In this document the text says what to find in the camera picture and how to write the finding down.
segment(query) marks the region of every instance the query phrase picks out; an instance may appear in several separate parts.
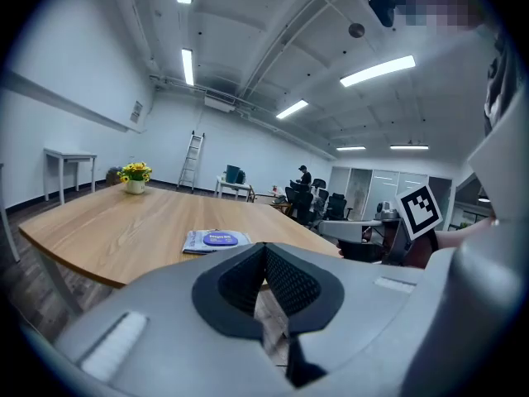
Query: floor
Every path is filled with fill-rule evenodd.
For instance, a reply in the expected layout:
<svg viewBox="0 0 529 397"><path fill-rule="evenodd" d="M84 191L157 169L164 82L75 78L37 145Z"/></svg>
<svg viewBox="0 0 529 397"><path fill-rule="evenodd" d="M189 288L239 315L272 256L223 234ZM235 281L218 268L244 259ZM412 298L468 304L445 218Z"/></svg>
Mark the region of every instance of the floor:
<svg viewBox="0 0 529 397"><path fill-rule="evenodd" d="M149 186L175 190L173 185L151 182ZM64 195L66 202L78 199L90 192L86 187L78 192ZM189 193L190 189L179 189ZM213 192L195 190L195 194L212 196ZM224 199L234 199L235 195L224 194ZM33 325L47 340L53 342L65 329L71 318L63 304L48 285L44 273L36 259L35 250L21 237L18 225L29 218L60 205L59 198L51 198L8 215L9 224L21 260L15 263L7 239L0 232L0 287L21 315ZM113 291L111 287L101 285L74 273L59 265L66 284L84 310L103 301ZM264 325L264 349L279 369L285 371L288 360L288 341L283 332L286 330L286 317L269 290L261 291L255 308L255 318Z"/></svg>

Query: ladder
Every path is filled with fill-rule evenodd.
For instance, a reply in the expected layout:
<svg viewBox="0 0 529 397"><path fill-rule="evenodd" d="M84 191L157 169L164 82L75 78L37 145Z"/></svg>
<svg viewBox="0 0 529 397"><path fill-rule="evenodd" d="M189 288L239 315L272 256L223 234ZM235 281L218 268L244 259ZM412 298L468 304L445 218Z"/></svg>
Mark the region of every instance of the ladder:
<svg viewBox="0 0 529 397"><path fill-rule="evenodd" d="M201 136L196 136L195 131L191 132L191 139L189 140L189 147L188 147L188 153L185 156L185 160L183 161L182 166L182 172L180 172L180 179L179 183L176 186L178 188L180 185L182 185L184 182L190 182L191 183L191 192L195 190L195 171L198 167L198 159L200 158L200 150L202 149L202 143L204 141L204 138L206 138L206 134L202 134ZM191 178L185 179L186 173L190 173Z"/></svg>

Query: flower vase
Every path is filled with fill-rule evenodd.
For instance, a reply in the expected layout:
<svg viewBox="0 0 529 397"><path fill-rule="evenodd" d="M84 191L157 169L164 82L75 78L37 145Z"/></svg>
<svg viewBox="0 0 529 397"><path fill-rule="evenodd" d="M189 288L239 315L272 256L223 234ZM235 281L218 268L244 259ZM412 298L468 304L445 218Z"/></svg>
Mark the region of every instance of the flower vase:
<svg viewBox="0 0 529 397"><path fill-rule="evenodd" d="M129 194L143 194L145 192L145 181L130 180L126 183L126 191Z"/></svg>

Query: air conditioner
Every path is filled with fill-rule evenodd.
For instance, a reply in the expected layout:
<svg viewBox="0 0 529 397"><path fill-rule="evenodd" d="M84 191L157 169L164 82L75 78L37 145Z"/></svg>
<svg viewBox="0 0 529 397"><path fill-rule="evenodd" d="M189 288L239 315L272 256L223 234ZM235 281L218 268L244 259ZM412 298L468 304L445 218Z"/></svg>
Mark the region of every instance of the air conditioner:
<svg viewBox="0 0 529 397"><path fill-rule="evenodd" d="M235 110L235 99L228 97L225 94L215 93L214 91L206 91L204 95L204 104L210 108L220 110L222 112L232 112Z"/></svg>

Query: mesh panel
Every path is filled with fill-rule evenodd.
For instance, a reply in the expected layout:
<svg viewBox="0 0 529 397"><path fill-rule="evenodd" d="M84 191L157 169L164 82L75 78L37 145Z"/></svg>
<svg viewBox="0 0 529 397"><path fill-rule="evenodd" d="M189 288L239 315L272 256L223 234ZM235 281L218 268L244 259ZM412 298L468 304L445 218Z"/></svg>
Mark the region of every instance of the mesh panel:
<svg viewBox="0 0 529 397"><path fill-rule="evenodd" d="M221 296L232 306L254 316L257 294L265 279L263 252L244 259L224 273L218 282Z"/></svg>
<svg viewBox="0 0 529 397"><path fill-rule="evenodd" d="M287 316L305 309L320 295L320 285L266 248L266 280Z"/></svg>

